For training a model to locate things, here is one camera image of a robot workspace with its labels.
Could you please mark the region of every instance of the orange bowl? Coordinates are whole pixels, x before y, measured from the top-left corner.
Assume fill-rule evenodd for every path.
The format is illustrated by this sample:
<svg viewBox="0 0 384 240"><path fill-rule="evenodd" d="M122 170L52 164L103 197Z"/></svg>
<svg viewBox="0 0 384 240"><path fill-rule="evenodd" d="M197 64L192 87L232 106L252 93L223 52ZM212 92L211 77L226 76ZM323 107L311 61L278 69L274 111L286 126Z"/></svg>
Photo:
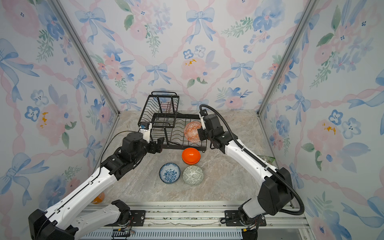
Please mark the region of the orange bowl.
<svg viewBox="0 0 384 240"><path fill-rule="evenodd" d="M184 136L190 142L200 142L200 137L197 130L201 127L201 123L198 121L188 123L184 128Z"/></svg>
<svg viewBox="0 0 384 240"><path fill-rule="evenodd" d="M194 165L200 161L201 155L197 149L189 147L183 151L181 158L186 164Z"/></svg>

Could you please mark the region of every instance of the black wire dish rack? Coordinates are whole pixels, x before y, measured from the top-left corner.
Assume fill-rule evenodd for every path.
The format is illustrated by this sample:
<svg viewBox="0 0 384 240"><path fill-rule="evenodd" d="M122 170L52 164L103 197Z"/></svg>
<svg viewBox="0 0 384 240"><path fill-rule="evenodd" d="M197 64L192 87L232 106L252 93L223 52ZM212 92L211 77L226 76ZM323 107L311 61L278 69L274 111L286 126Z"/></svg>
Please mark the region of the black wire dish rack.
<svg viewBox="0 0 384 240"><path fill-rule="evenodd" d="M185 126L193 121L200 121L197 114L178 113L180 96L175 92L154 91L148 96L139 122L152 123L151 140L164 137L163 148L196 148L206 151L207 141L190 142L184 135Z"/></svg>

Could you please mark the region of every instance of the dish rack handle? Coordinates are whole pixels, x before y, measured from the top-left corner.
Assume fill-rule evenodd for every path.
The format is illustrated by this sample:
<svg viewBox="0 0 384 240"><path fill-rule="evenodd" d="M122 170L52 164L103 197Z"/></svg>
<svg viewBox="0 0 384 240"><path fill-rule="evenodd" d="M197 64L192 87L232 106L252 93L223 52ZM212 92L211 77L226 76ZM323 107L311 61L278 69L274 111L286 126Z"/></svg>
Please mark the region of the dish rack handle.
<svg viewBox="0 0 384 240"><path fill-rule="evenodd" d="M175 92L168 92L168 91L153 91L153 92L151 92L151 95L155 95L153 93L174 93L175 96L177 96L177 93L175 93Z"/></svg>

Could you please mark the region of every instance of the orange object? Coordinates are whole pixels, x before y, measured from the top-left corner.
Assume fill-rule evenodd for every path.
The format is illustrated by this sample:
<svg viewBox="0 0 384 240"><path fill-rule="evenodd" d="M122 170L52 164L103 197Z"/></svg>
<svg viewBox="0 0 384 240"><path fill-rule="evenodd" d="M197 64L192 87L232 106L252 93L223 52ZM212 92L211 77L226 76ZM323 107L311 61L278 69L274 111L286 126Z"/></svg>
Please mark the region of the orange object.
<svg viewBox="0 0 384 240"><path fill-rule="evenodd" d="M197 149L189 147L183 151L181 158L186 164L194 165L200 161L201 155Z"/></svg>
<svg viewBox="0 0 384 240"><path fill-rule="evenodd" d="M201 127L201 123L198 121L188 123L184 128L184 136L190 142L200 142L200 137L197 130Z"/></svg>
<svg viewBox="0 0 384 240"><path fill-rule="evenodd" d="M99 203L101 203L103 200L104 200L104 198L105 198L105 194L104 194L104 192L101 192L93 201L92 201L92 203L93 204L99 204Z"/></svg>

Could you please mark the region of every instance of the metal corner post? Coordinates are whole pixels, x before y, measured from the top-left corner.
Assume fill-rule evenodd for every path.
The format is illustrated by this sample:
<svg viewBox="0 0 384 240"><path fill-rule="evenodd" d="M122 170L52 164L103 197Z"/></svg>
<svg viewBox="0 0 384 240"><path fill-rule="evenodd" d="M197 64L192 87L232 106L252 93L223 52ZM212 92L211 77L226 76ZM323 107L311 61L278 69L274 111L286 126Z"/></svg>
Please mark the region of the metal corner post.
<svg viewBox="0 0 384 240"><path fill-rule="evenodd" d="M283 57L281 59L281 64L279 65L278 69L276 70L275 76L274 76L271 84L269 85L269 87L266 91L266 94L263 98L262 104L261 104L259 111L258 111L259 117L262 116L263 112L265 111L265 109L268 105L268 102L273 95L273 91L276 88L276 86L279 82L279 79L283 75L284 69L288 65L288 62L289 62L290 58L292 57L293 52L295 51L296 46L297 46L304 30L307 28L307 25L308 25L308 23L312 17L312 14L315 10L317 3L318 3L318 0L308 0L308 4L304 9L304 12L303 12L303 15L300 19L300 22L298 23L295 31L293 32L292 40L289 43L287 49L285 50L285 52L283 54Z"/></svg>
<svg viewBox="0 0 384 240"><path fill-rule="evenodd" d="M76 49L78 50L81 58L83 59L86 67L91 72L93 79L95 80L97 86L100 88L100 91L104 95L107 103L112 108L114 113L116 115L119 114L119 109L115 102L113 101L112 96L110 95L109 91L107 90L106 85L104 84L103 80L101 79L99 73L96 70L96 66L93 64L91 57L89 56L87 50L85 49L85 46L80 40L79 35L77 34L71 20L69 19L67 13L64 10L64 7L62 6L60 0L50 0L49 1L53 11L55 11L57 17L60 19L61 23L63 24L65 30L68 32L69 36L71 37L71 40L73 41L73 44L76 46Z"/></svg>

